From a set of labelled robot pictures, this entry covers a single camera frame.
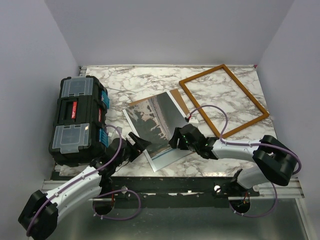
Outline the landscape photo print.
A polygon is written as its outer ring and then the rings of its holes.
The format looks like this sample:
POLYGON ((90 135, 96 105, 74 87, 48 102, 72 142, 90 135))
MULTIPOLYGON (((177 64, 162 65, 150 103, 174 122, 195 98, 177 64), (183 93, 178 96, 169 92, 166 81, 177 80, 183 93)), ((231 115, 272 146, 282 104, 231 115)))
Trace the landscape photo print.
POLYGON ((171 91, 131 103, 123 110, 132 132, 151 142, 144 154, 154 172, 190 155, 189 150, 173 149, 169 145, 176 127, 187 124, 189 110, 181 106, 171 91))

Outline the brown frame backing board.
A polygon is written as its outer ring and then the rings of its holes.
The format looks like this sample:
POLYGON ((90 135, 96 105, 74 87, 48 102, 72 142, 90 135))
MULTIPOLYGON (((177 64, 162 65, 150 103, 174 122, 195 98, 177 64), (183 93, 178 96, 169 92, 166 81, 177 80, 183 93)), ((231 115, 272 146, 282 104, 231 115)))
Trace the brown frame backing board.
MULTIPOLYGON (((181 94, 180 94, 180 92, 179 92, 179 90, 177 88, 168 91, 168 93, 170 93, 172 95, 172 97, 175 99, 175 101, 180 106, 180 108, 182 109, 182 111, 183 111, 183 113, 185 115, 190 113, 185 101, 183 100, 183 98, 182 98, 182 96, 181 96, 181 94)), ((156 95, 153 95, 153 96, 149 96, 149 97, 146 97, 146 98, 131 102, 131 103, 128 104, 128 106, 131 107, 131 106, 136 105, 136 104, 138 104, 140 102, 143 102, 145 100, 151 99, 151 98, 153 98, 155 96, 156 95)))

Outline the wooden picture frame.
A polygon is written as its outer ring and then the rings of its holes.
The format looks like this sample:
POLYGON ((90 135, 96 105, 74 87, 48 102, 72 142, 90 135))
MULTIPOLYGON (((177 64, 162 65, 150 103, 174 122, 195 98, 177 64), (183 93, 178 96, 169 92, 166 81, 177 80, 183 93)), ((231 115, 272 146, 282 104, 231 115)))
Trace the wooden picture frame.
POLYGON ((258 122, 266 119, 267 117, 269 117, 269 113, 267 112, 267 110, 258 102, 258 100, 249 92, 249 90, 246 89, 246 87, 238 80, 238 78, 231 72, 231 70, 225 65, 225 64, 221 64, 218 66, 215 66, 213 68, 210 68, 208 70, 205 70, 201 73, 198 73, 196 75, 187 77, 183 80, 180 80, 178 82, 179 86, 182 88, 182 90, 185 92, 185 94, 187 95, 187 97, 190 99, 190 101, 192 102, 193 106, 196 107, 197 111, 199 112, 199 114, 202 116, 202 118, 204 119, 205 123, 208 125, 208 127, 210 128, 210 130, 213 132, 213 134, 216 137, 223 137, 223 138, 228 138, 248 127, 253 126, 254 124, 257 124, 258 122), (254 118, 253 120, 250 120, 249 122, 244 123, 241 126, 238 126, 230 131, 228 131, 227 133, 221 133, 218 131, 218 129, 215 127, 215 125, 212 123, 212 121, 210 120, 210 118, 208 117, 208 115, 205 113, 205 111, 200 107, 200 104, 197 102, 197 100, 195 99, 195 97, 192 95, 192 93, 190 92, 190 90, 187 88, 186 84, 196 80, 198 78, 204 77, 206 75, 209 75, 213 72, 216 72, 218 70, 224 70, 227 75, 235 82, 235 84, 242 90, 242 92, 250 99, 250 101, 258 108, 258 110, 262 113, 261 116, 258 116, 256 118, 254 118))

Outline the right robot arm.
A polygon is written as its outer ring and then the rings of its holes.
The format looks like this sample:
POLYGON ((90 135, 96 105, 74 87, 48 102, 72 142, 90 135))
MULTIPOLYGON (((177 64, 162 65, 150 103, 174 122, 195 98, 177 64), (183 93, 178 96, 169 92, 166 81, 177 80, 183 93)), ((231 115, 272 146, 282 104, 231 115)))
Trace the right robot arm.
POLYGON ((253 186, 270 182, 287 186, 292 175, 301 169, 298 157, 271 135, 254 141, 229 141, 206 137, 192 124, 177 127, 168 144, 172 149, 189 150, 204 159, 236 159, 254 163, 239 169, 222 190, 241 196, 253 186))

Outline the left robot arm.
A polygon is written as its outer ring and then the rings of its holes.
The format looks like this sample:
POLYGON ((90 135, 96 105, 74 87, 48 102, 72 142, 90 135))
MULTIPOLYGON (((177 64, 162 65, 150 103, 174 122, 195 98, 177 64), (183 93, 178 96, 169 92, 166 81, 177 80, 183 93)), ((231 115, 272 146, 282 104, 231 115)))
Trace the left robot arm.
POLYGON ((35 240, 47 239, 58 223, 78 206, 97 196, 110 194, 110 177, 123 162, 132 162, 151 145, 150 141, 136 136, 133 132, 128 139, 115 138, 106 152, 94 158, 89 166, 66 183, 47 192, 35 191, 23 208, 18 222, 26 235, 35 240))

